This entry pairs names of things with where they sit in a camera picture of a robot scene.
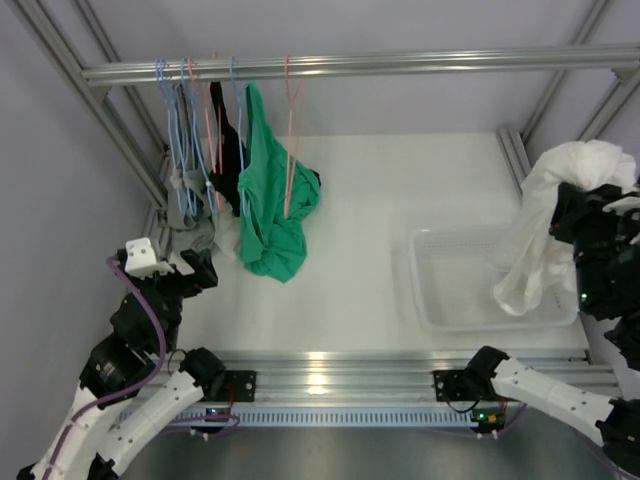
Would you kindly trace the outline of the green shirt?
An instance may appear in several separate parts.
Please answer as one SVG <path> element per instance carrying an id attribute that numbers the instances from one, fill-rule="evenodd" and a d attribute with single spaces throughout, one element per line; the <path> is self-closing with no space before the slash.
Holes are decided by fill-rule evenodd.
<path id="1" fill-rule="evenodd" d="M 321 180 L 276 138 L 253 82 L 246 84 L 245 105 L 248 165 L 238 181 L 245 201 L 239 258 L 248 271 L 286 283 L 307 257 L 303 221 L 320 203 Z"/>

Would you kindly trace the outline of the pink wire hanger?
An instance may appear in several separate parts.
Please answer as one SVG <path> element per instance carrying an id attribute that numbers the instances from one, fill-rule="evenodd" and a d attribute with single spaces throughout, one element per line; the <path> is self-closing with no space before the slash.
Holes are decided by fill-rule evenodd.
<path id="1" fill-rule="evenodd" d="M 299 136 L 296 134 L 297 120 L 301 108 L 301 100 L 304 97 L 305 80 L 300 80 L 293 86 L 291 80 L 291 55 L 286 54 L 284 60 L 285 94 L 288 103 L 288 129 L 287 129 L 287 160 L 286 182 L 283 204 L 284 218 L 288 219 L 291 210 L 293 187 L 297 168 Z"/>

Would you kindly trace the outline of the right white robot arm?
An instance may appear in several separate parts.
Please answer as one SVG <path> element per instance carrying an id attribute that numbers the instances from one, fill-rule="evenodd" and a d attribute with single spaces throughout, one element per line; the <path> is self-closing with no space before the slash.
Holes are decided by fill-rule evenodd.
<path id="1" fill-rule="evenodd" d="M 627 366 L 638 370 L 638 193 L 611 184 L 585 190 L 563 182 L 549 232 L 573 248 L 580 312 L 615 321 L 604 336 Z M 615 467 L 638 476 L 638 400 L 580 390 L 490 346 L 472 357 L 461 383 L 478 400 L 517 400 L 565 423 L 599 447 Z"/>

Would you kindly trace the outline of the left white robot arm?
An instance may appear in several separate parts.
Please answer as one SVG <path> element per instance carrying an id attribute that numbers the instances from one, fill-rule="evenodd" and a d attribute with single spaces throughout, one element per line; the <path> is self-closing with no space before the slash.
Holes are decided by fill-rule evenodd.
<path id="1" fill-rule="evenodd" d="M 187 249 L 191 273 L 132 244 L 108 259 L 129 292 L 110 318 L 112 332 L 91 351 L 53 443 L 20 479 L 118 479 L 184 409 L 219 397 L 226 367 L 210 350 L 188 351 L 169 379 L 130 417 L 119 415 L 161 372 L 177 340 L 183 303 L 218 284 L 208 250 Z"/>

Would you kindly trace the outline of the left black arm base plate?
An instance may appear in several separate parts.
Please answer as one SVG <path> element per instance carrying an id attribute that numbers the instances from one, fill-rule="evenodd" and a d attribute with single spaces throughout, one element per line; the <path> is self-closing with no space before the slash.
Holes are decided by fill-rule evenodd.
<path id="1" fill-rule="evenodd" d="M 217 400 L 227 403 L 253 403 L 258 374 L 253 370 L 227 370 Z"/>

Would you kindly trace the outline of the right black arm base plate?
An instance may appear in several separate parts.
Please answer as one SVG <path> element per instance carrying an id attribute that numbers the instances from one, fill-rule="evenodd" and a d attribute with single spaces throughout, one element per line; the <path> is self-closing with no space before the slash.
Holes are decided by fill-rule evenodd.
<path id="1" fill-rule="evenodd" d="M 469 402 L 478 399 L 466 381 L 463 369 L 434 370 L 432 377 L 438 402 Z"/>

